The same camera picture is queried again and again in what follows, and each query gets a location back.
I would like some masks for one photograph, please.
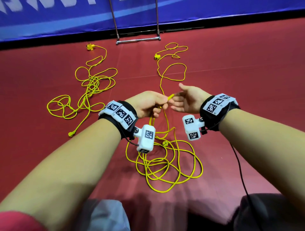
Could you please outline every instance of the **forearm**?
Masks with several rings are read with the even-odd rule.
[[[120,132],[100,119],[44,159],[1,203],[54,230],[88,198],[120,142]]]
[[[305,133],[239,109],[220,132],[244,159],[305,213]]]

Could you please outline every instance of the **wrist strap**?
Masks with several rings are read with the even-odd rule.
[[[137,112],[128,102],[111,101],[99,112],[99,119],[107,119],[113,123],[121,134],[121,139],[133,140],[135,123],[138,120]]]
[[[218,124],[235,108],[240,109],[235,98],[226,94],[212,95],[201,105],[200,116],[207,130],[219,131]]]

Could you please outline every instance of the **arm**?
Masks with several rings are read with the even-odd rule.
[[[126,101],[139,118],[158,117],[155,104],[167,108],[167,97],[152,91]],[[20,211],[49,230],[62,229],[94,190],[120,140],[111,122],[96,121],[44,159],[2,201],[0,211]]]
[[[211,95],[184,86],[172,109],[198,114]],[[305,214],[305,133],[289,126],[233,109],[219,124],[220,132],[243,158]]]

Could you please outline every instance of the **yellow rope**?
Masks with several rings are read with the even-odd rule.
[[[52,99],[48,104],[47,104],[47,109],[49,111],[49,113],[53,116],[56,116],[56,117],[60,117],[60,118],[64,118],[64,119],[73,119],[74,117],[76,117],[77,113],[79,112],[79,110],[81,109],[88,109],[88,113],[86,115],[86,117],[81,121],[81,123],[76,127],[76,129],[72,132],[69,132],[68,135],[70,137],[72,137],[75,132],[77,131],[77,129],[82,125],[82,123],[88,118],[89,114],[91,112],[99,112],[101,111],[105,104],[104,103],[96,103],[94,105],[90,105],[90,97],[92,97],[94,94],[98,94],[98,93],[101,93],[103,91],[106,91],[112,87],[114,87],[115,85],[115,80],[113,79],[114,76],[116,76],[117,74],[117,69],[116,68],[108,68],[104,71],[101,71],[95,75],[91,75],[90,71],[93,67],[99,65],[102,61],[105,60],[106,56],[107,56],[107,50],[103,47],[100,47],[100,46],[97,46],[97,45],[92,45],[93,47],[99,47],[99,48],[102,48],[105,50],[106,54],[105,54],[105,57],[103,57],[102,55],[92,59],[92,60],[89,60],[86,62],[86,65],[89,67],[89,69],[87,67],[84,67],[84,66],[80,66],[79,68],[77,68],[75,70],[75,77],[78,81],[82,82],[81,85],[82,87],[86,87],[86,92],[81,96],[81,98],[78,100],[78,103],[77,103],[77,108],[74,109],[73,107],[71,107],[71,97],[69,95],[60,95],[60,96],[57,96],[55,97],[54,99]],[[91,62],[91,61],[94,61],[94,60],[97,60],[100,58],[100,61],[96,64],[93,64],[93,65],[89,65],[88,63]],[[77,78],[76,76],[76,73],[77,71],[80,69],[80,68],[85,68],[87,71],[88,71],[88,78],[85,79],[85,80],[80,80]],[[116,73],[111,76],[111,77],[108,77],[108,76],[105,76],[105,75],[100,75],[102,73],[104,73],[105,71],[107,70],[110,70],[110,69],[113,69],[113,70],[116,70]],[[104,79],[108,79],[109,80],[109,85],[104,88],[104,89],[99,89],[99,81],[100,80],[104,80]],[[57,103],[57,105],[59,106],[59,108],[57,109],[50,109],[49,108],[49,105],[52,104],[52,103]],[[103,104],[103,108],[99,109],[99,110],[93,110],[92,107],[98,105],[98,104]],[[68,107],[72,110],[71,113],[65,115],[65,108]],[[62,115],[56,115],[56,114],[53,114],[52,112],[54,111],[59,111],[59,110],[63,110],[63,113]]]
[[[173,47],[173,48],[167,48],[168,45],[170,45],[170,44],[176,44],[176,46]],[[161,52],[163,52],[163,51],[174,50],[174,49],[179,48],[179,47],[184,47],[184,48],[186,48],[186,49],[185,49],[185,50],[182,50],[182,51],[177,51],[177,52],[175,52],[174,54],[166,54],[166,55],[162,56],[162,57],[158,60],[158,62],[157,62],[157,64],[158,64],[158,70],[157,70],[157,71],[158,71],[158,74],[159,74],[160,77],[161,77],[160,88],[161,88],[161,91],[162,91],[163,94],[164,94],[164,91],[163,91],[162,86],[161,86],[161,85],[162,85],[162,79],[165,78],[165,79],[169,79],[169,80],[172,80],[172,81],[183,81],[183,80],[185,79],[186,65],[183,64],[183,63],[174,63],[174,64],[171,64],[171,65],[169,65],[169,66],[165,69],[165,71],[163,72],[163,74],[160,74],[160,72],[159,72],[159,69],[160,69],[159,61],[162,60],[164,57],[169,56],[169,55],[170,55],[172,58],[179,59],[180,57],[179,57],[178,55],[176,55],[176,54],[179,53],[179,52],[184,52],[184,51],[186,51],[186,50],[188,49],[188,47],[187,47],[187,46],[178,46],[177,43],[169,43],[169,44],[167,44],[167,45],[165,46],[165,50],[162,50],[162,51],[156,53],[156,55],[157,55],[158,53],[161,53]],[[183,78],[182,80],[175,80],[175,79],[171,79],[171,78],[168,78],[168,77],[165,77],[165,76],[164,76],[164,74],[166,73],[167,69],[170,68],[170,67],[173,66],[173,65],[176,65],[176,64],[181,64],[181,65],[183,65],[183,66],[185,67],[184,78]],[[163,143],[162,143],[162,144],[157,143],[157,142],[154,143],[154,145],[161,146],[161,147],[163,147],[163,148],[165,149],[165,156],[164,156],[164,157],[159,157],[159,158],[155,158],[155,159],[152,159],[152,160],[148,160],[148,159],[147,159],[147,154],[138,152],[138,156],[137,156],[136,161],[133,161],[133,160],[129,159],[129,157],[128,157],[128,155],[127,155],[127,150],[128,150],[128,147],[129,147],[129,143],[127,143],[126,151],[125,151],[127,159],[128,159],[130,162],[135,163],[135,166],[136,166],[136,169],[137,169],[138,173],[140,173],[141,175],[145,176],[145,177],[146,177],[146,181],[147,181],[149,187],[150,187],[152,190],[154,190],[154,191],[156,191],[156,192],[158,192],[158,193],[166,193],[166,192],[168,192],[169,190],[171,190],[176,184],[184,183],[184,182],[188,181],[188,180],[191,179],[191,178],[198,178],[198,177],[200,177],[200,176],[202,175],[202,173],[203,173],[202,163],[201,163],[201,161],[199,160],[199,158],[195,155],[195,151],[194,151],[194,148],[192,147],[192,145],[191,145],[189,142],[187,142],[187,141],[184,141],[184,140],[177,140],[177,138],[176,138],[176,128],[175,128],[175,127],[172,127],[172,128],[170,129],[169,122],[168,122],[167,115],[166,115],[165,111],[164,111],[164,115],[165,115],[166,122],[167,122],[167,131],[165,131],[165,132],[156,132],[156,136],[155,136],[156,139],[162,140]],[[152,125],[152,126],[153,126],[154,123],[155,123],[155,119],[151,117],[150,120],[149,120],[149,125]],[[168,135],[168,133],[171,132],[171,131],[174,132],[174,138],[175,138],[175,140],[173,140],[173,141],[168,141],[168,140],[166,140],[165,138],[166,138],[166,136]],[[165,135],[164,135],[164,137],[159,137],[159,136],[157,136],[157,134],[165,134]],[[191,147],[192,151],[180,149],[180,148],[179,148],[179,145],[178,145],[178,142],[187,143],[187,144]],[[174,156],[173,156],[173,158],[172,158],[171,160],[168,160],[168,159],[167,159],[167,150],[168,150],[168,149],[169,149],[169,150],[173,150],[173,152],[174,152]],[[187,152],[187,153],[193,155],[193,157],[194,157],[194,167],[193,167],[193,171],[192,171],[192,173],[191,173],[190,175],[186,175],[186,174],[184,174],[183,172],[181,172],[181,168],[180,168],[180,152],[181,152],[181,151]],[[173,164],[173,161],[174,161],[175,158],[176,158],[176,152],[177,152],[177,160],[178,160],[177,163],[178,163],[178,167],[176,167],[176,166]],[[194,174],[194,172],[195,172],[195,168],[196,168],[196,160],[197,160],[197,161],[199,162],[199,164],[200,164],[201,172],[200,172],[200,174],[199,174],[198,176],[193,176],[193,174]],[[138,165],[143,165],[143,166],[144,166],[145,173],[143,173],[143,172],[141,172],[141,171],[139,170]],[[153,171],[150,169],[150,167],[151,167],[151,166],[155,166],[155,165],[164,165],[164,166],[161,166],[159,170],[153,172]],[[165,174],[167,173],[167,171],[168,171],[168,169],[169,169],[170,166],[173,167],[174,169],[176,169],[176,170],[178,171],[178,177],[176,178],[175,181],[169,181],[169,180],[163,179],[163,177],[164,177]],[[159,172],[161,172],[161,171],[163,171],[163,173],[162,173],[160,176],[157,176],[156,174],[159,173]],[[179,181],[181,175],[184,176],[184,177],[186,177],[186,179],[185,179],[185,180],[182,180],[182,181]],[[165,190],[165,191],[160,191],[160,190],[155,189],[155,188],[150,184],[149,180],[161,180],[161,181],[163,181],[163,182],[167,182],[167,183],[171,184],[171,186],[170,186],[167,190]]]

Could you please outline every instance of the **red sleeve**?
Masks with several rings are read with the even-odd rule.
[[[0,212],[0,231],[46,231],[34,217],[17,212]]]

